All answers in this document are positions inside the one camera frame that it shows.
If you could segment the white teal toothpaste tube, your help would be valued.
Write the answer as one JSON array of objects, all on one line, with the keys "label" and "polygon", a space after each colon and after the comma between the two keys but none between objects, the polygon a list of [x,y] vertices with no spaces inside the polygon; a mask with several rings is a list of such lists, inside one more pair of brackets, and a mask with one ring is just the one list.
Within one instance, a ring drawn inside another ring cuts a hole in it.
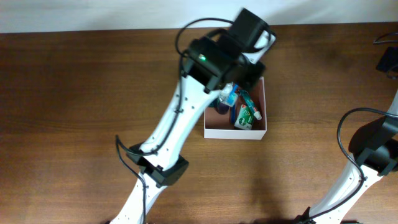
[{"label": "white teal toothpaste tube", "polygon": [[239,90],[239,95],[242,96],[242,98],[246,102],[246,105],[250,109],[252,115],[257,120],[261,120],[262,119],[261,113],[259,112],[258,108],[255,106],[255,104],[254,104],[251,96],[249,95],[249,93],[246,90]]}]

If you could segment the purple foam pump bottle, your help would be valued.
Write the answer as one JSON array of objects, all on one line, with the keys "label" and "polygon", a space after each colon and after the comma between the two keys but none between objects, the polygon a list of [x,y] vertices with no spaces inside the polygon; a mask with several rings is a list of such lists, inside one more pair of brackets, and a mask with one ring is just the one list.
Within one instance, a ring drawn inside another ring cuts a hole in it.
[{"label": "purple foam pump bottle", "polygon": [[231,91],[231,83],[227,83],[218,95],[218,108],[216,109],[219,114],[226,114],[230,107],[227,105],[226,100]]}]

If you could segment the blue white toothbrush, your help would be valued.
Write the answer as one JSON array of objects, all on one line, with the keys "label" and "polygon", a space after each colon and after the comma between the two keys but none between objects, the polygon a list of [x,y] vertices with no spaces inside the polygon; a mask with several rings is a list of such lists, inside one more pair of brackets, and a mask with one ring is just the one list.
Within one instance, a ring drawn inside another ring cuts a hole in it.
[{"label": "blue white toothbrush", "polygon": [[238,94],[236,93],[237,89],[238,89],[237,84],[232,83],[231,91],[226,100],[226,103],[227,103],[227,105],[229,105],[230,111],[231,111],[231,117],[230,117],[231,124],[234,124],[235,119],[236,119],[236,102],[238,100]]}]

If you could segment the green soap box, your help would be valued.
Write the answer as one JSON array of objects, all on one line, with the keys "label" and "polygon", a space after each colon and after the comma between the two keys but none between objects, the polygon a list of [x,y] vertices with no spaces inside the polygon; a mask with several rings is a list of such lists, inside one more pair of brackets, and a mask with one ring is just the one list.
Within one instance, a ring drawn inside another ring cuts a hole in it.
[{"label": "green soap box", "polygon": [[234,127],[241,130],[252,130],[254,115],[246,105],[241,105]]}]

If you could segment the blue Listerine mouthwash bottle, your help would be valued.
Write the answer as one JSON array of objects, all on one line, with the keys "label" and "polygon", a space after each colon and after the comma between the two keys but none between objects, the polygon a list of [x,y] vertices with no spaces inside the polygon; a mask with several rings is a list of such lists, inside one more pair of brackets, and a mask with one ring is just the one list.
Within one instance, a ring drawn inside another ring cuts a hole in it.
[{"label": "blue Listerine mouthwash bottle", "polygon": [[218,108],[218,99],[215,99],[214,101],[212,101],[209,105],[209,108],[214,108],[215,110]]}]

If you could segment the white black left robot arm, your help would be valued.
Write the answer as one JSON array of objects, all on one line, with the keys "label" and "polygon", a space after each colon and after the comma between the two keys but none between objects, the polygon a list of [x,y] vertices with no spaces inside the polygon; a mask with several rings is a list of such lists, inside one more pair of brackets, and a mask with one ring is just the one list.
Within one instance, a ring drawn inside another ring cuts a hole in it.
[{"label": "white black left robot arm", "polygon": [[137,182],[111,223],[145,223],[157,197],[178,181],[189,166],[180,152],[198,119],[229,83],[245,90],[260,79],[260,61],[275,41],[267,22],[242,9],[228,29],[212,30],[178,50],[178,83],[174,95],[149,138],[126,147],[115,139],[118,154],[139,166]]}]

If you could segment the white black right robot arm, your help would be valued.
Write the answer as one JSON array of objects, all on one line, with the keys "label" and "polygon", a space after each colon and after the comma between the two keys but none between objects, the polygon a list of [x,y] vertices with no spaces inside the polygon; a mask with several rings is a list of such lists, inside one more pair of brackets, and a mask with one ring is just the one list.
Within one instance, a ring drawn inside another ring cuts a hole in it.
[{"label": "white black right robot arm", "polygon": [[[345,119],[355,112],[370,112],[380,118],[360,127],[348,149],[341,142]],[[397,172],[397,96],[389,109],[355,108],[338,123],[336,139],[347,158],[343,172],[328,193],[314,206],[294,219],[294,223],[344,223],[343,218],[370,186],[391,172]]]}]

